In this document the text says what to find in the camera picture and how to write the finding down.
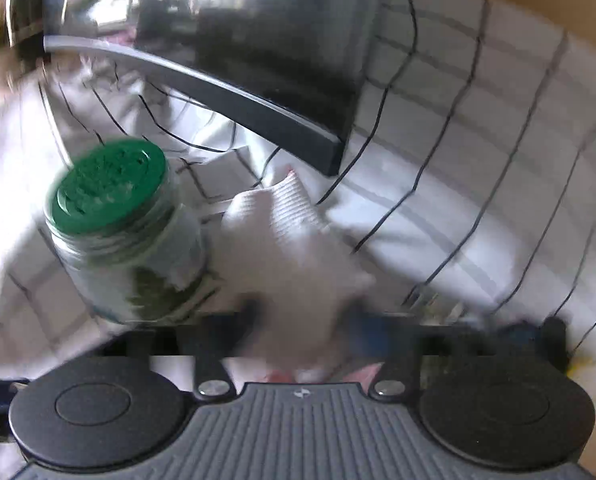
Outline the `white soft sock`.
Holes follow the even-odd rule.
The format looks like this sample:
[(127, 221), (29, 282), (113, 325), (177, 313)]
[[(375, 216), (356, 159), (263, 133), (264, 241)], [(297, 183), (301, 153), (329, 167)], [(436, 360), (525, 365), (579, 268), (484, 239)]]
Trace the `white soft sock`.
[(212, 248), (221, 279), (213, 312), (254, 300), (257, 314), (243, 354), (248, 370), (318, 382), (341, 362), (341, 313), (375, 280), (327, 225), (296, 172), (236, 195)]

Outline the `green lid glass jar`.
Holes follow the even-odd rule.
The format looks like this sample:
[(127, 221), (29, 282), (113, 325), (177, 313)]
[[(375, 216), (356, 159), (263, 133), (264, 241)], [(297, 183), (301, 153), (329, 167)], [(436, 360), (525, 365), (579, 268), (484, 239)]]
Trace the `green lid glass jar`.
[(76, 160), (48, 194), (45, 223), (77, 291), (115, 323), (165, 320), (207, 272), (198, 213), (146, 140), (109, 142)]

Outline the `white black grid tablecloth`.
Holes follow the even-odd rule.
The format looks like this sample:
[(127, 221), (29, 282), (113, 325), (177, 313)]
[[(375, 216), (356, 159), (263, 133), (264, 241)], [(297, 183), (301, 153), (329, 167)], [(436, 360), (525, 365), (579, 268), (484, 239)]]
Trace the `white black grid tablecloth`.
[(77, 58), (0, 108), (0, 377), (33, 376), (112, 326), (85, 303), (42, 219), (68, 158), (124, 134), (173, 157), (211, 206), (288, 174), (373, 275), (382, 309), (434, 292), (498, 322), (559, 314), (596, 373), (596, 52), (500, 0), (387, 0), (338, 177), (134, 70)]

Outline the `black flat monitor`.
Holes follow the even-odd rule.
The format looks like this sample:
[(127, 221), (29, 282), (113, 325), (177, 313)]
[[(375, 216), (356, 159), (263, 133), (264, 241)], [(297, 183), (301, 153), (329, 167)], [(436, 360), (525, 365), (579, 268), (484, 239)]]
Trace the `black flat monitor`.
[(334, 176), (380, 0), (43, 0), (44, 46), (107, 56)]

